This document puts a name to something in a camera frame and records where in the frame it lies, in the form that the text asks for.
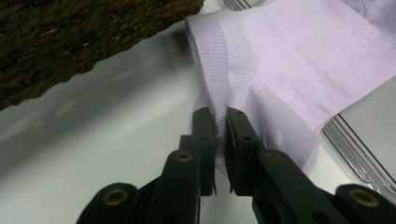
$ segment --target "white table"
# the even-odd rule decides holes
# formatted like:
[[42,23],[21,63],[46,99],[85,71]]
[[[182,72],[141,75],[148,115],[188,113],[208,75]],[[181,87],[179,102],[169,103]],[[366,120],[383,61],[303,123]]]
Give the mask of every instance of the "white table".
[[[203,13],[217,10],[207,2]],[[142,187],[160,175],[181,134],[191,132],[200,81],[184,24],[98,63],[41,98],[0,111],[0,223],[75,223],[101,188]],[[359,182],[320,137],[314,183],[334,193]],[[203,197],[201,223],[257,223],[251,199]]]

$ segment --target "wicker basket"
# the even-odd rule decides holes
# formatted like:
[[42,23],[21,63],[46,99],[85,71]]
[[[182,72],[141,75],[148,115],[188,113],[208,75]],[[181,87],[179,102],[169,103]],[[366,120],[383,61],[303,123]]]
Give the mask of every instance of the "wicker basket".
[[190,14],[204,0],[0,1],[0,110],[52,86]]

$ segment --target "lavender cloth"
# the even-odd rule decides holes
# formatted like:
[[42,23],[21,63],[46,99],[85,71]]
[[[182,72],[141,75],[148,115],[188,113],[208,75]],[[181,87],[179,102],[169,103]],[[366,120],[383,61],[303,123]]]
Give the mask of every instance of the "lavender cloth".
[[396,75],[395,3],[275,0],[188,18],[196,108],[210,107],[220,135],[226,107],[243,110],[267,148],[309,172],[322,126]]

